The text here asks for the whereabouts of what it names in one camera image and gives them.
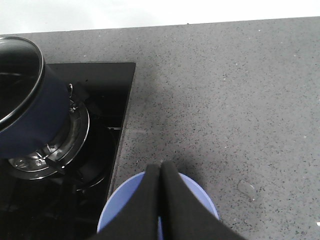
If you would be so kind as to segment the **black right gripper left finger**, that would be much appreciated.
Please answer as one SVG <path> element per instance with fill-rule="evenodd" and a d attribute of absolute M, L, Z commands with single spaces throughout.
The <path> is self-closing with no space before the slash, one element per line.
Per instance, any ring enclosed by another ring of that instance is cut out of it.
<path fill-rule="evenodd" d="M 137 189 L 119 213 L 91 240 L 156 240 L 160 167 L 149 164 Z"/>

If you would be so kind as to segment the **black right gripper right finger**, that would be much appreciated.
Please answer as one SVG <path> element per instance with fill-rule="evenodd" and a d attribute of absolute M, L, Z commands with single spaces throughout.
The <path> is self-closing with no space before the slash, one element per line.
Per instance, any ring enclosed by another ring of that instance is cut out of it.
<path fill-rule="evenodd" d="M 243 240 L 207 210 L 184 183 L 172 161 L 160 167 L 165 240 Z"/>

